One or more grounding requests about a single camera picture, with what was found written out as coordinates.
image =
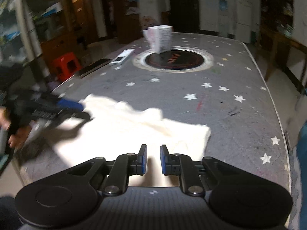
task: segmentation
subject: person's arm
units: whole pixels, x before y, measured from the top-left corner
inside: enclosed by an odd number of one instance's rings
[[[10,120],[9,120],[9,113],[6,108],[0,108],[0,126],[3,127],[5,130],[10,128]],[[24,143],[26,142],[32,127],[30,125],[21,127],[17,130],[16,134],[11,135],[9,139],[9,144],[11,148],[21,148],[23,147]]]

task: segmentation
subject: star pattern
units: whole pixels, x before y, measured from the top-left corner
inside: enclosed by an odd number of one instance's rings
[[[187,96],[185,96],[184,98],[186,98],[187,100],[197,99],[196,94],[187,94]]]
[[[236,95],[234,95],[235,96],[235,100],[236,101],[239,101],[239,102],[241,102],[242,103],[242,101],[245,101],[246,99],[244,99],[243,97],[242,97],[242,95],[241,96],[236,96]]]
[[[204,83],[202,86],[204,86],[205,88],[212,87],[211,83]]]
[[[182,42],[185,42],[185,43],[188,42],[188,41],[186,41],[187,38],[181,38],[181,39],[184,40],[184,41],[182,41]],[[242,50],[242,51],[238,51],[238,53],[243,54],[243,53],[246,53],[246,51]],[[222,67],[225,66],[224,64],[222,64],[222,63],[220,63],[220,62],[217,62],[217,64],[218,64],[219,66],[222,66]],[[115,68],[114,68],[114,70],[119,70],[119,69],[122,69],[122,66],[118,66],[118,67],[115,67]],[[150,82],[160,82],[160,79],[157,78],[157,77],[154,77],[154,78],[150,79],[149,81],[150,81]],[[129,82],[129,83],[127,83],[125,86],[127,86],[127,87],[132,87],[132,86],[134,86],[135,84],[136,84],[135,82]],[[211,86],[211,83],[203,83],[202,86],[205,87],[205,88],[212,87],[212,86]],[[264,90],[264,91],[267,91],[267,88],[265,88],[265,87],[263,87],[263,86],[261,86],[260,89],[261,89],[261,90]],[[219,86],[219,90],[220,90],[220,91],[224,91],[224,92],[229,91],[229,89],[226,88],[226,87],[224,87],[224,86]],[[246,101],[246,99],[244,99],[242,95],[240,95],[240,96],[234,95],[234,97],[235,97],[234,100],[235,100],[235,101],[239,101],[240,103],[242,103],[243,101]],[[184,98],[185,98],[186,100],[197,99],[196,94],[186,94],[186,96],[184,96]],[[280,141],[280,139],[278,139],[277,136],[275,136],[274,138],[271,138],[271,140],[273,141],[272,145],[275,145],[275,144],[279,145],[278,142]],[[269,156],[269,155],[267,155],[267,154],[265,153],[263,157],[260,157],[260,159],[262,160],[262,164],[271,163],[271,162],[270,162],[271,157],[272,157],[272,156]],[[288,165],[287,165],[287,164],[284,165],[284,169],[285,169],[286,171],[288,171]]]
[[[127,83],[127,85],[126,86],[134,86],[135,85],[135,83],[134,82],[129,82],[129,83]]]
[[[150,81],[151,81],[151,82],[160,82],[160,79],[158,79],[158,78],[153,78],[153,79],[151,79]]]
[[[262,165],[265,164],[265,163],[271,163],[271,162],[270,162],[271,157],[272,157],[272,156],[268,156],[266,153],[264,153],[264,156],[263,156],[263,157],[260,157],[260,159],[263,161],[263,162],[262,162]]]
[[[275,137],[271,137],[271,140],[273,141],[273,144],[272,145],[274,145],[274,144],[277,144],[277,145],[279,145],[279,141],[280,141],[280,139],[278,139],[277,138],[277,136],[275,136]]]
[[[227,89],[227,88],[224,87],[224,86],[220,86],[219,90],[224,91],[224,92],[227,92],[229,89]]]

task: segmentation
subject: black induction plate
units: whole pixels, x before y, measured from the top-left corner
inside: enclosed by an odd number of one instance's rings
[[[204,63],[204,58],[198,54],[186,50],[171,50],[164,53],[152,53],[145,59],[151,67],[169,70],[187,70],[199,67]]]

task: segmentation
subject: white cloth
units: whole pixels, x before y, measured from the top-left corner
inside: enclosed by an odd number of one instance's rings
[[[70,167],[102,156],[115,160],[125,153],[138,153],[142,144],[148,146],[148,161],[144,176],[130,176],[130,186],[177,186],[178,179],[162,174],[160,146],[166,144],[171,154],[189,155],[201,161],[211,134],[206,125],[192,125],[164,119],[162,111],[150,108],[135,111],[125,102],[108,97],[89,95],[81,103],[91,113],[92,121],[69,119],[48,132],[45,137],[54,151]]]

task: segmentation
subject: blue jeans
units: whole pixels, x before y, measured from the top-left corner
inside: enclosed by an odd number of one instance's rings
[[[22,226],[15,209],[14,198],[0,197],[0,229],[18,230]]]

